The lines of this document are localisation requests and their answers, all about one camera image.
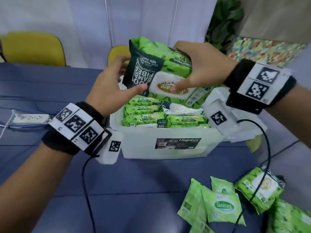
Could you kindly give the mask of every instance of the forearm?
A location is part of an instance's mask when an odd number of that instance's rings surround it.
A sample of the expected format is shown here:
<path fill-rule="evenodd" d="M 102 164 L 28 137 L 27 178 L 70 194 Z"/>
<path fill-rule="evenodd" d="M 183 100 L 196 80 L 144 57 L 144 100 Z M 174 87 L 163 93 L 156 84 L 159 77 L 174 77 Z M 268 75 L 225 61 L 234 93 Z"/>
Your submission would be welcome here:
<path fill-rule="evenodd" d="M 282 100 L 266 111 L 311 148 L 311 91 L 295 86 Z"/>
<path fill-rule="evenodd" d="M 0 186 L 0 232 L 31 232 L 72 156 L 44 144 Z"/>

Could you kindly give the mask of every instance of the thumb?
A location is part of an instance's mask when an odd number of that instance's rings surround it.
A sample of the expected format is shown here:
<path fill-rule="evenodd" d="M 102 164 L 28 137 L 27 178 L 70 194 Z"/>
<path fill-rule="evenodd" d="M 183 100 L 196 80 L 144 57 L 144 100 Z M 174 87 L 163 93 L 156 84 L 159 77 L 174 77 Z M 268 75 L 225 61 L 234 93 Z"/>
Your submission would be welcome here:
<path fill-rule="evenodd" d="M 128 102 L 130 99 L 132 99 L 134 96 L 143 93 L 148 88 L 148 85 L 145 83 L 138 84 L 130 89 L 122 90 L 122 98 Z"/>
<path fill-rule="evenodd" d="M 187 88 L 191 88 L 191 87 L 193 87 L 193 86 L 191 85 L 189 78 L 185 78 L 185 79 L 179 81 L 178 83 L 176 83 L 171 88 L 171 93 L 178 93 L 178 92 L 181 92 L 181 91 L 186 90 Z"/>

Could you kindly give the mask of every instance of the green plant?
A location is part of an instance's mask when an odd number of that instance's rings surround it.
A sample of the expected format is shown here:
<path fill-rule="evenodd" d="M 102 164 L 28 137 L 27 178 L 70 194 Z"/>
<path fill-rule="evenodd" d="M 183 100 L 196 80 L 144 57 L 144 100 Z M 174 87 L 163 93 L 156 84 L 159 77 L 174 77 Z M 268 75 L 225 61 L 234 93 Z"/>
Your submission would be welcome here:
<path fill-rule="evenodd" d="M 234 38 L 234 24 L 244 17 L 239 0 L 218 0 L 208 27 L 205 42 L 226 54 Z"/>

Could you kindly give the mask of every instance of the power strip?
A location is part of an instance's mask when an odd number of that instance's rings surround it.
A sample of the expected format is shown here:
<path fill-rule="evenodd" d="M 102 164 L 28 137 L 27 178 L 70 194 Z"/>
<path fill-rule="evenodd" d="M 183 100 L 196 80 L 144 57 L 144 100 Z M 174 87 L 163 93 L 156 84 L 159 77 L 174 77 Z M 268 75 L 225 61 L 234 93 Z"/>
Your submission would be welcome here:
<path fill-rule="evenodd" d="M 40 124 L 49 121 L 50 116 L 48 114 L 15 114 L 13 123 L 31 123 Z"/>

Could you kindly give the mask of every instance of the hand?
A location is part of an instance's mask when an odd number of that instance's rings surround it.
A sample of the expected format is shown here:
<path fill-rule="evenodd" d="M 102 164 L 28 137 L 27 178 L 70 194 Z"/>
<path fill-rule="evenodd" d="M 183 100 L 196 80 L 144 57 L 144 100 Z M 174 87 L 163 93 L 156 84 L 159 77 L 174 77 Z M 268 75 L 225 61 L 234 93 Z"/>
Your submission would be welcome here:
<path fill-rule="evenodd" d="M 130 56 L 118 56 L 110 66 L 98 75 L 94 86 L 85 102 L 93 106 L 103 116 L 108 116 L 118 111 L 135 95 L 147 89 L 147 84 L 139 84 L 127 90 L 120 90 L 118 80 L 125 73 L 128 65 L 125 61 Z"/>
<path fill-rule="evenodd" d="M 209 43 L 178 41 L 175 49 L 186 53 L 192 60 L 192 73 L 171 88 L 172 93 L 187 88 L 222 84 L 238 62 L 225 56 Z"/>

